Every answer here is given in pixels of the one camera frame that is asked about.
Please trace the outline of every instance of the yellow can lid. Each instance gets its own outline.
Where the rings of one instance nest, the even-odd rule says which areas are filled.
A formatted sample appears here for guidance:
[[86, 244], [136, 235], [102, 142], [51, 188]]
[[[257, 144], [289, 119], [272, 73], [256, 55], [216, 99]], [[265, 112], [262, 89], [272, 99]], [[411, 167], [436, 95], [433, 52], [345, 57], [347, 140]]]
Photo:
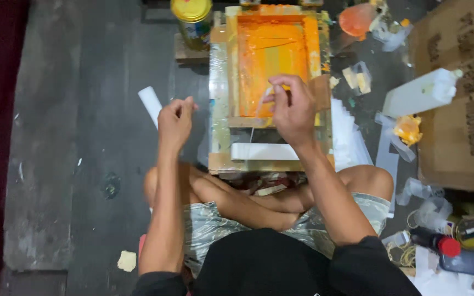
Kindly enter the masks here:
[[211, 0], [171, 0], [171, 11], [184, 22], [198, 22], [210, 13]]

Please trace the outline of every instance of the cardboard box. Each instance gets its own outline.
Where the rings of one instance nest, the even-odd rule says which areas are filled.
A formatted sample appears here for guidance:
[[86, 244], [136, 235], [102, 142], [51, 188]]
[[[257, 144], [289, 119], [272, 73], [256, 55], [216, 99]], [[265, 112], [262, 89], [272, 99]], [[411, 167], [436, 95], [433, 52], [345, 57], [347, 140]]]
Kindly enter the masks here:
[[420, 179], [474, 191], [474, 1], [446, 0], [415, 24], [409, 55], [417, 76], [439, 67], [464, 71], [450, 105], [420, 114]]

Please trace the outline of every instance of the white plastic bottle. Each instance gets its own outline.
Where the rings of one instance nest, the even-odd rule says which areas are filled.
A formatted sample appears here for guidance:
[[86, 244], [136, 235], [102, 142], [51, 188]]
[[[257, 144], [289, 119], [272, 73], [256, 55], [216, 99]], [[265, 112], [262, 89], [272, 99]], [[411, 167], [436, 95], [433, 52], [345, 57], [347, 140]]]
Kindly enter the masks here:
[[462, 70], [437, 69], [389, 91], [383, 113], [398, 118], [451, 104]]

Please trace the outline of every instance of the white plastic strip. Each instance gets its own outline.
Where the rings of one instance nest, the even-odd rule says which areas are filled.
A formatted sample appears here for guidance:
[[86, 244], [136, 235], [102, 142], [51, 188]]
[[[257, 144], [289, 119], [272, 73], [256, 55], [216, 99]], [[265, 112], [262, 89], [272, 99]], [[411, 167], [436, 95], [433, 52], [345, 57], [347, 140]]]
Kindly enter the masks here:
[[232, 160], [299, 160], [288, 144], [233, 143]]
[[148, 86], [145, 89], [139, 91], [139, 97], [144, 104], [145, 109], [148, 111], [149, 116], [153, 120], [153, 123], [156, 126], [156, 129], [159, 129], [159, 113], [162, 109], [159, 98], [156, 97], [155, 90]]

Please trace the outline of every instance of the paint can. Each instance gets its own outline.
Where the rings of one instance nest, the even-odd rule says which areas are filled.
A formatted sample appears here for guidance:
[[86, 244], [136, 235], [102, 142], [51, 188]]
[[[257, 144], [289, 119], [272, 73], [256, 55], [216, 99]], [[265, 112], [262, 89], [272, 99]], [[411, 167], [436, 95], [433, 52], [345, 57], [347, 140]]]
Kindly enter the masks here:
[[193, 50], [210, 49], [211, 7], [211, 0], [171, 0], [171, 11], [179, 20], [180, 33]]

